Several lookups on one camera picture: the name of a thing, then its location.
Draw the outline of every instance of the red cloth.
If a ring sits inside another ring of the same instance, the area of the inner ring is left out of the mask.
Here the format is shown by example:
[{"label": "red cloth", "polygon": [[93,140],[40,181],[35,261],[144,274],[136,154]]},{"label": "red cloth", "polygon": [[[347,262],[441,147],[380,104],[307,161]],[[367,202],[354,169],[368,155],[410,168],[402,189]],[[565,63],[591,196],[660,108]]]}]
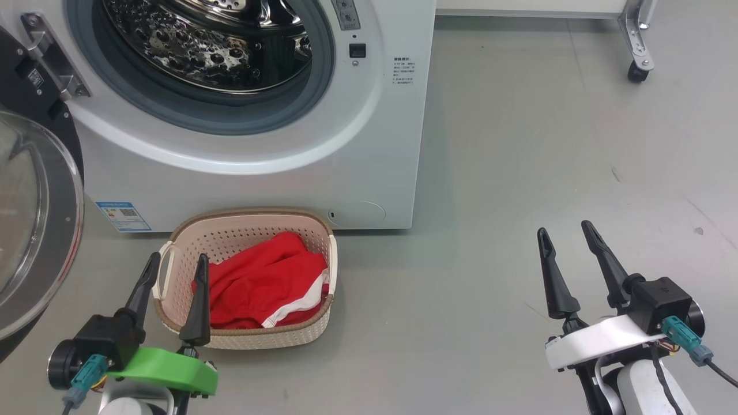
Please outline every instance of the red cloth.
[{"label": "red cloth", "polygon": [[[214,329],[256,329],[280,307],[305,296],[328,266],[311,253],[295,233],[283,232],[220,264],[210,264],[210,325]],[[313,309],[292,312],[277,326],[312,318],[327,295]]]}]

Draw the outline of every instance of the concrete floor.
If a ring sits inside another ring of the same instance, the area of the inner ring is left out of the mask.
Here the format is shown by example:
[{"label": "concrete floor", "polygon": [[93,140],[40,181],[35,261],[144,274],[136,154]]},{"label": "concrete floor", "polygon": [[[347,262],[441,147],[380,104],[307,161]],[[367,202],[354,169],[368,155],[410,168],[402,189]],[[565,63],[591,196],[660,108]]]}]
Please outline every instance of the concrete floor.
[{"label": "concrete floor", "polygon": [[[656,70],[608,21],[440,18],[415,224],[339,237],[336,302],[316,342],[210,351],[218,396],[191,414],[585,414],[573,373],[548,368],[536,229],[546,226],[580,314],[612,314],[579,222],[629,272],[668,275],[705,311],[705,342],[738,375],[738,3],[660,4]],[[56,414],[46,357],[123,305],[161,236],[122,236],[91,206],[68,281],[0,366],[3,414]],[[148,346],[178,342],[150,312]],[[701,414],[738,395],[684,353],[666,365]],[[76,414],[95,414],[97,397]]]}]

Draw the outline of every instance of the metal stand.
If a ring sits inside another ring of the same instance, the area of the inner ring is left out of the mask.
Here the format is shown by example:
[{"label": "metal stand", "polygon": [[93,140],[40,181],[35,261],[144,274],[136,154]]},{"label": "metal stand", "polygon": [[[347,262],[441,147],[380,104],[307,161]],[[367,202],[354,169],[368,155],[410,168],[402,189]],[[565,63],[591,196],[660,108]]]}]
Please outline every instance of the metal stand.
[{"label": "metal stand", "polygon": [[641,7],[645,1],[627,0],[623,13],[618,18],[625,41],[630,45],[630,52],[633,55],[633,63],[628,69],[628,79],[632,82],[645,81],[654,68],[651,54],[641,36]]},{"label": "metal stand", "polygon": [[656,3],[658,3],[658,0],[646,0],[644,2],[644,7],[642,7],[641,9],[645,8],[647,11],[646,18],[642,18],[641,24],[638,25],[641,30],[647,30],[649,27],[651,27],[651,19],[653,18],[653,11],[656,10]]}]

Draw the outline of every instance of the white trim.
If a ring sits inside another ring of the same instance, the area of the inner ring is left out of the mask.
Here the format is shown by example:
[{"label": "white trim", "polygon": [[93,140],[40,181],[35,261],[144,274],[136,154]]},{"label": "white trim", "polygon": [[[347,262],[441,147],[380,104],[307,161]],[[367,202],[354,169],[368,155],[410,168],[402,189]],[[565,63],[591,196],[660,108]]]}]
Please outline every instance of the white trim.
[{"label": "white trim", "polygon": [[331,278],[328,281],[328,294],[333,295],[336,292],[336,281],[338,279],[338,244],[336,244],[335,236],[329,235],[328,238],[331,241],[331,263],[328,264]]},{"label": "white trim", "polygon": [[167,284],[166,281],[169,280],[169,275],[172,273],[172,264],[174,264],[174,254],[169,255],[169,264],[167,265],[167,275],[164,277],[164,292],[162,292],[161,295],[159,295],[159,280],[162,278],[162,263],[164,261],[164,257],[167,255],[167,252],[172,248],[172,241],[167,241],[166,244],[163,244],[161,249],[159,249],[159,255],[161,256],[160,260],[162,262],[159,262],[159,269],[156,273],[156,282],[154,283],[154,286],[151,287],[151,294],[154,296],[157,300],[163,300],[167,297]]},{"label": "white trim", "polygon": [[664,337],[649,336],[630,317],[619,315],[546,343],[546,358],[552,369],[565,368]]},{"label": "white trim", "polygon": [[274,314],[270,315],[261,323],[262,327],[265,329],[271,329],[276,326],[277,323],[284,320],[289,313],[310,310],[320,304],[320,293],[323,290],[323,282],[327,277],[328,270],[326,269],[323,270],[317,278],[315,278],[315,281],[313,281],[313,284],[308,288],[308,292],[305,293],[304,297],[298,298],[297,300],[278,308]]}]

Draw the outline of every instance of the warning label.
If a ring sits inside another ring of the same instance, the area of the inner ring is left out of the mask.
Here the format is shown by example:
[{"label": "warning label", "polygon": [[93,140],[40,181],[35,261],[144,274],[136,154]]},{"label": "warning label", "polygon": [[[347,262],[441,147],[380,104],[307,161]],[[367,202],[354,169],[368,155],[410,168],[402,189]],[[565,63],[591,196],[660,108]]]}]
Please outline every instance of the warning label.
[{"label": "warning label", "polygon": [[151,230],[138,210],[129,202],[95,202],[110,223],[120,232],[146,232]]},{"label": "warning label", "polygon": [[415,81],[415,61],[408,57],[395,58],[392,68],[393,85],[412,85]]}]

